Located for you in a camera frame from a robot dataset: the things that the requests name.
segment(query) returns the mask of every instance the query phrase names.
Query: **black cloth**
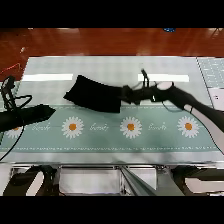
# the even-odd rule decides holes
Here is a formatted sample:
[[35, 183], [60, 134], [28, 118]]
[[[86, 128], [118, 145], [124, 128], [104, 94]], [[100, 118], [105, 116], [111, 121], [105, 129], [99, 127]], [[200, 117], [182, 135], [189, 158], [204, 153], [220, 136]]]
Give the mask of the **black cloth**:
[[120, 113], [121, 90], [121, 87], [104, 85], [79, 75], [64, 99], [95, 111]]

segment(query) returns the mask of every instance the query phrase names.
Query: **blue object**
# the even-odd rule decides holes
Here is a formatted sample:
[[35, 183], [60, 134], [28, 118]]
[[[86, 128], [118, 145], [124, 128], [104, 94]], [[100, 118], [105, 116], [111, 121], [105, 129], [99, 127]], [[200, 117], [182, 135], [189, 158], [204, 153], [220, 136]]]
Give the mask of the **blue object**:
[[166, 32], [174, 32], [176, 31], [176, 28], [163, 28], [163, 30]]

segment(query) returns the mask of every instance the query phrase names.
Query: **table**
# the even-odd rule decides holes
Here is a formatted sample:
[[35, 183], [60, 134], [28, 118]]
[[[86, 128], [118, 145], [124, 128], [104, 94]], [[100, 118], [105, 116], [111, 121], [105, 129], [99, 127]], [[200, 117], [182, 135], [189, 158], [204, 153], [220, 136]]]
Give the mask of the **table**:
[[[147, 73], [188, 75], [189, 83], [175, 83], [190, 92], [202, 103], [212, 106], [206, 83], [195, 57], [159, 56], [50, 56], [28, 60], [17, 95], [31, 94], [31, 105], [48, 104], [56, 109], [44, 122], [26, 126], [23, 136], [5, 162], [26, 163], [132, 163], [180, 164], [222, 162], [224, 157], [212, 142], [207, 130], [199, 122], [199, 133], [194, 138], [183, 136], [177, 125], [187, 112], [168, 112], [161, 103], [143, 101], [141, 105], [122, 103], [120, 114], [91, 111], [63, 99], [78, 75], [114, 86], [135, 86], [141, 68]], [[28, 76], [72, 74], [72, 80], [24, 81]], [[177, 109], [171, 103], [166, 105]], [[70, 138], [63, 125], [78, 117], [83, 125], [81, 134]], [[124, 135], [121, 125], [129, 120], [141, 124], [140, 135]], [[1, 151], [7, 151], [15, 138], [5, 134]]]

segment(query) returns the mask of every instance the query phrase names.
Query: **robotic arm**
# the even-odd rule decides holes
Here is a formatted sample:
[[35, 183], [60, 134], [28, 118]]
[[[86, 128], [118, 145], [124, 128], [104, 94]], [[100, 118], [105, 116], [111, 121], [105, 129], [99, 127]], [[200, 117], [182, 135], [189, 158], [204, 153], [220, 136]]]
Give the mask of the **robotic arm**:
[[[145, 71], [142, 70], [142, 73], [149, 84]], [[224, 114], [200, 103], [191, 94], [175, 87], [173, 82], [162, 82], [149, 87], [149, 85], [145, 86], [144, 81], [142, 89], [138, 90], [124, 86], [121, 99], [136, 105], [146, 99], [150, 99], [152, 102], [169, 100], [178, 108], [188, 111], [201, 121], [210, 133], [213, 142], [224, 154]]]

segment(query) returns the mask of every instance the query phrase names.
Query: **daisy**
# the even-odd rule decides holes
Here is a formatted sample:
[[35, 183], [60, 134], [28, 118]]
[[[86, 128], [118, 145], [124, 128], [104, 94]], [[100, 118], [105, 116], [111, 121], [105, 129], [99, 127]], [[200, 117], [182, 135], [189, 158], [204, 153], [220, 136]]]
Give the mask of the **daisy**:
[[177, 127], [179, 131], [182, 131], [182, 135], [185, 135], [185, 137], [194, 138], [199, 133], [199, 126], [194, 118], [182, 117], [179, 119]]
[[6, 135], [8, 136], [8, 138], [18, 138], [22, 129], [23, 129], [22, 127], [14, 128], [10, 131], [7, 131]]
[[66, 136], [66, 138], [70, 137], [75, 138], [76, 136], [79, 136], [82, 134], [83, 130], [83, 121], [79, 119], [78, 117], [69, 117], [66, 119], [65, 122], [63, 122], [62, 125], [62, 131], [64, 132], [63, 135]]
[[136, 136], [139, 136], [141, 134], [142, 125], [140, 121], [134, 117], [126, 117], [120, 125], [120, 131], [123, 131], [123, 135], [126, 136], [126, 138], [135, 138]]

